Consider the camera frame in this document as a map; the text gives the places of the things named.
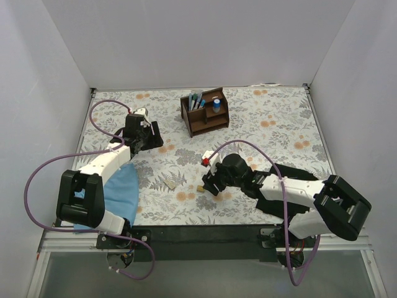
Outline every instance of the floral pattern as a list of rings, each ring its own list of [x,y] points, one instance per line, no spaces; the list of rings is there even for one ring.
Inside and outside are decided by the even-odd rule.
[[[197,192],[207,169],[200,165],[206,150],[244,139],[261,147],[274,161],[306,169],[318,178],[331,174],[310,103],[303,88],[231,88],[223,92],[229,102],[228,128],[190,138],[181,118],[180,98],[197,90],[98,92],[93,103],[116,99],[132,109],[146,107],[157,120],[164,146],[137,154],[132,163],[138,172],[140,198],[135,225],[277,224],[281,220],[255,209],[256,201],[229,187],[218,196]],[[104,103],[94,111],[94,121],[109,132],[123,127],[125,108]],[[100,150],[109,137],[90,122],[83,133],[81,151]],[[252,169],[268,171],[270,164],[255,149],[234,143],[221,156],[239,153]],[[82,156],[77,168],[94,156]],[[164,180],[176,184],[170,190]]]

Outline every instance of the metal frame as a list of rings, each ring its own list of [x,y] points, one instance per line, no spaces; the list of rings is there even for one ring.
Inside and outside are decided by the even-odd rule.
[[[314,109],[313,101],[310,96],[310,89],[307,84],[303,85],[306,95],[308,97],[311,110],[314,115],[314,119],[316,121],[316,125],[319,130],[319,134],[321,136],[321,140],[323,142],[323,146],[328,158],[328,162],[331,168],[332,174],[335,174],[334,165],[331,161],[331,157],[329,155],[329,151],[324,139],[323,132],[321,131],[321,127],[318,122],[318,118],[316,115],[316,111]],[[96,93],[92,93],[92,98],[87,110],[86,119],[84,121],[84,126],[79,138],[77,152],[80,152],[81,146],[84,141],[84,131],[87,124],[87,118],[90,108],[92,107],[93,99],[95,98]],[[77,158],[73,160],[72,169],[75,169],[77,165]],[[44,282],[45,273],[47,271],[50,255],[52,252],[70,252],[70,253],[104,253],[104,252],[124,252],[124,250],[98,250],[96,249],[98,233],[58,233],[46,231],[43,234],[42,242],[38,248],[40,252],[37,264],[35,267],[35,271],[33,274],[32,281],[30,283],[29,291],[27,294],[28,298],[38,297],[40,295],[40,291],[42,289],[42,284]],[[284,248],[277,248],[277,252],[285,251]],[[311,248],[305,248],[305,251],[310,251]],[[321,236],[321,241],[319,245],[319,250],[321,251],[342,251],[342,250],[359,250],[361,251],[363,262],[365,264],[365,268],[367,270],[367,274],[369,280],[371,282],[373,291],[375,293],[375,297],[387,297],[385,287],[382,283],[380,273],[378,271],[378,267],[375,262],[375,258],[373,257],[372,245],[370,243],[369,237],[363,228],[361,231],[359,238],[355,242],[348,242],[339,237],[336,237],[333,234],[327,234]]]

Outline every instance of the floral tablecloth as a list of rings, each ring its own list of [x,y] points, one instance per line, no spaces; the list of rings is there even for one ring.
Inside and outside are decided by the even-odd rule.
[[[206,150],[226,141],[244,139],[261,147],[275,162],[306,169],[318,178],[331,174],[328,159],[303,88],[231,88],[223,92],[229,102],[228,128],[190,138],[181,118],[180,97],[200,90],[98,92],[94,103],[116,99],[133,109],[146,107],[157,120],[164,146],[142,151],[132,160],[139,176],[140,196],[135,225],[277,224],[281,220],[255,209],[256,200],[238,189],[226,188],[218,196],[196,191],[207,169],[200,165]],[[124,107],[104,103],[94,121],[115,132],[124,126]],[[100,150],[109,137],[87,123],[81,151]],[[221,156],[239,153],[252,169],[267,171],[270,164],[243,143],[226,147]],[[77,167],[94,156],[82,156]],[[172,191],[163,182],[173,181]]]

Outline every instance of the bottle cap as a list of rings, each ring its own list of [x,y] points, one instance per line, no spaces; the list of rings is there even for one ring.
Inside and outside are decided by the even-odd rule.
[[[213,101],[213,107],[220,107],[221,106],[221,101],[219,99],[215,99]]]

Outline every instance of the gray floor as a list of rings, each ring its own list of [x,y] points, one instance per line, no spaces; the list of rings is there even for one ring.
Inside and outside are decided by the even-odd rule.
[[[40,297],[374,297],[359,251],[319,251],[299,287],[286,269],[254,260],[161,261],[137,282],[109,270],[105,257],[52,253]],[[134,267],[144,273],[148,263]]]

